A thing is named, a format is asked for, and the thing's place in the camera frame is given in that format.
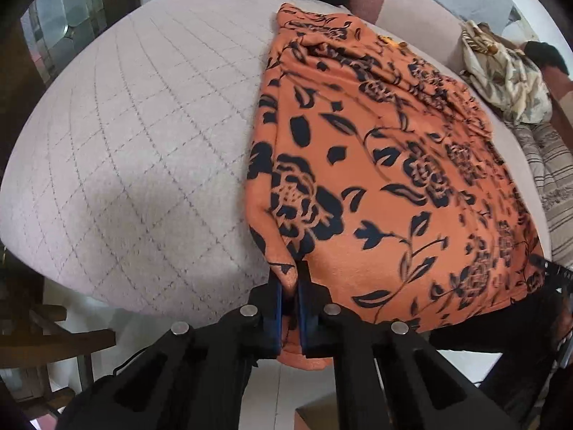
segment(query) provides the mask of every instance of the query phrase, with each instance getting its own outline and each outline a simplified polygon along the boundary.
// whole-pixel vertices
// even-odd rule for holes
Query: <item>silver bolt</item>
[[[324,306],[324,312],[327,315],[338,315],[342,309],[338,304],[326,304]]]
[[[395,332],[397,335],[405,335],[406,333],[408,333],[409,327],[406,323],[404,323],[403,321],[395,321],[391,327],[393,332]]]
[[[176,335],[184,335],[189,331],[189,324],[186,321],[176,321],[171,325],[171,332]]]
[[[259,312],[259,309],[257,309],[257,306],[253,306],[253,304],[247,304],[242,306],[239,312],[243,317],[254,317]]]

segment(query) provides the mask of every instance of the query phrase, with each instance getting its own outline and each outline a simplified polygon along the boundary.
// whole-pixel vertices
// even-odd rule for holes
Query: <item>floral print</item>
[[[535,226],[465,84],[354,16],[277,20],[245,211],[287,295],[304,259],[364,320],[427,331],[538,289]]]

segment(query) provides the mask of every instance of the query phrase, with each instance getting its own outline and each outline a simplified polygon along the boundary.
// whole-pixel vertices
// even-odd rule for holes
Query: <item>orange floral fabric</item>
[[[537,289],[537,230],[467,86],[355,16],[277,20],[246,216],[286,292],[304,259],[364,320],[425,331]]]

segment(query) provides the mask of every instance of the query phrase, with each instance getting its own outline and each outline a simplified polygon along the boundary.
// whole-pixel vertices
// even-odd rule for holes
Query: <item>black pants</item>
[[[434,330],[436,349],[502,353],[480,390],[520,423],[525,421],[555,360],[552,326],[562,310],[555,286],[463,323]]]

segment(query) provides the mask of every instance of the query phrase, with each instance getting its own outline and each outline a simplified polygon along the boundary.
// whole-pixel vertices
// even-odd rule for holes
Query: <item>white tile floor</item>
[[[134,314],[68,290],[46,280],[44,303],[59,304],[68,309],[61,325],[73,333],[111,328],[117,345],[92,355],[95,379],[110,374],[134,352],[163,335],[174,319]],[[497,360],[497,354],[444,352],[449,361],[471,381],[480,381]],[[70,386],[80,391],[75,359],[62,360],[49,366],[53,386]],[[253,369],[243,396],[240,430],[292,430],[294,410],[334,392],[334,372],[320,372],[286,367],[276,360],[260,360]]]

